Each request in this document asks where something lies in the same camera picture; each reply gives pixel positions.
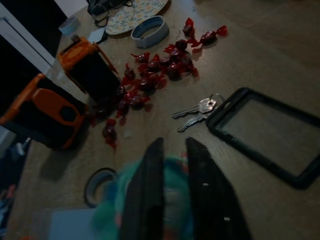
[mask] tape roll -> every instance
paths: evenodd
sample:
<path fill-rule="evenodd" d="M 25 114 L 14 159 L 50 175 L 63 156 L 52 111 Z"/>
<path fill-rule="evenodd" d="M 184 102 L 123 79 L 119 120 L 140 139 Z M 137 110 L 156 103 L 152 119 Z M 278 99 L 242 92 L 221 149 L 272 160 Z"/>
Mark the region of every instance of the tape roll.
<path fill-rule="evenodd" d="M 68 35 L 73 33 L 78 27 L 80 26 L 80 22 L 78 18 L 75 16 L 72 16 L 64 21 L 64 23 L 61 24 L 59 27 L 60 32 L 63 35 Z"/>
<path fill-rule="evenodd" d="M 88 207 L 95 208 L 99 204 L 94 197 L 97 187 L 104 182 L 113 182 L 116 177 L 116 171 L 109 167 L 101 168 L 89 177 L 83 193 L 84 201 Z"/>
<path fill-rule="evenodd" d="M 148 36 L 141 37 L 146 31 L 159 27 Z M 147 49 L 160 43 L 169 33 L 169 27 L 162 16 L 153 16 L 136 26 L 131 32 L 131 38 L 138 48 Z"/>

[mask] orange and black case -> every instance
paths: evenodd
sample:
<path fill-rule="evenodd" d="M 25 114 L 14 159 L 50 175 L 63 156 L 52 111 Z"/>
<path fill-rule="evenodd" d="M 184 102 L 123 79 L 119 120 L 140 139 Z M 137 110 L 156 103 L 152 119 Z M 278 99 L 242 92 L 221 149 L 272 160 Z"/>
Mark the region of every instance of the orange and black case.
<path fill-rule="evenodd" d="M 84 37 L 58 54 L 65 75 L 97 103 L 108 101 L 120 88 L 117 70 L 101 48 Z"/>
<path fill-rule="evenodd" d="M 0 124 L 52 149 L 68 149 L 87 125 L 87 110 L 87 105 L 40 73 L 17 96 Z"/>

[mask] table surface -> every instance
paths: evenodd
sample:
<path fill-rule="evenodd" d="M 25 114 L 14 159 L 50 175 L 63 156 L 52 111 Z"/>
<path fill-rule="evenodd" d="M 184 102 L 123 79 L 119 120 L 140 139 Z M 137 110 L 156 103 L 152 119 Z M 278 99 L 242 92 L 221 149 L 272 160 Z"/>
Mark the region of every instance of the table surface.
<path fill-rule="evenodd" d="M 75 151 L 56 152 L 32 142 L 6 240 L 17 240 L 32 234 L 34 228 L 40 229 L 34 218 L 45 209 L 85 208 L 83 189 L 97 169 L 120 169 L 143 156 L 158 137 L 165 139 L 166 154 L 178 155 L 186 149 L 187 136 L 208 147 L 232 183 L 253 239 L 318 239 L 320 179 L 307 190 L 293 189 L 211 135 L 204 123 L 177 133 L 176 128 L 186 119 L 174 120 L 171 114 L 194 106 L 210 94 L 228 97 L 240 87 L 249 87 L 320 117 L 319 12 L 320 3 L 315 0 L 172 0 L 163 13 L 170 34 L 148 50 L 151 55 L 184 38 L 182 27 L 188 17 L 195 22 L 197 37 L 222 25 L 228 27 L 226 38 L 219 38 L 215 46 L 192 56 L 199 79 L 187 76 L 181 81 L 169 81 L 166 88 L 151 97 L 151 112 L 131 110 L 126 125 L 116 127 L 115 154 L 104 143 L 103 123 L 91 127 Z M 88 37 L 97 29 L 86 9 L 76 16 L 81 22 L 77 29 L 80 36 Z M 59 49 L 70 43 L 63 37 Z M 129 35 L 109 37 L 100 46 L 120 73 L 126 62 L 134 64 L 130 53 L 144 52 L 136 48 Z M 66 78 L 58 61 L 47 76 L 79 100 L 89 101 Z M 124 137 L 126 131 L 131 137 Z"/>

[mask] silver key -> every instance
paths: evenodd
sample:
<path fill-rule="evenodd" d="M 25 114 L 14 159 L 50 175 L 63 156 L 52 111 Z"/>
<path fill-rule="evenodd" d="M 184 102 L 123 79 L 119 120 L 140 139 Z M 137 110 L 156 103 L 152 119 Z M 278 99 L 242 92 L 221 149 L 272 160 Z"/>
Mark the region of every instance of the silver key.
<path fill-rule="evenodd" d="M 191 127 L 192 125 L 200 122 L 201 120 L 203 119 L 207 119 L 208 116 L 210 115 L 211 113 L 207 113 L 207 114 L 203 114 L 203 113 L 198 113 L 197 115 L 195 115 L 194 117 L 190 118 L 185 124 L 183 124 L 181 127 L 179 127 L 177 129 L 177 131 L 179 133 L 182 133 L 184 132 L 188 127 Z"/>
<path fill-rule="evenodd" d="M 198 112 L 203 114 L 210 112 L 215 107 L 216 103 L 217 103 L 216 100 L 210 99 L 210 97 L 208 97 L 206 99 L 201 100 L 198 106 L 194 106 L 189 109 L 172 114 L 172 118 L 177 119 L 177 118 L 184 117 L 185 115 L 196 114 Z"/>

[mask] floral plate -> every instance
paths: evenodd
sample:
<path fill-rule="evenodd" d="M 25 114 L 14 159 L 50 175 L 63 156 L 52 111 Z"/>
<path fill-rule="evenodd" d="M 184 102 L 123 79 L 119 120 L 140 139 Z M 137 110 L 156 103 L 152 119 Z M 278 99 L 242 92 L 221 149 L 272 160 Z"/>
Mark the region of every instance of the floral plate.
<path fill-rule="evenodd" d="M 132 7 L 123 6 L 109 18 L 105 32 L 109 35 L 131 31 L 144 20 L 155 16 L 168 0 L 133 0 Z"/>

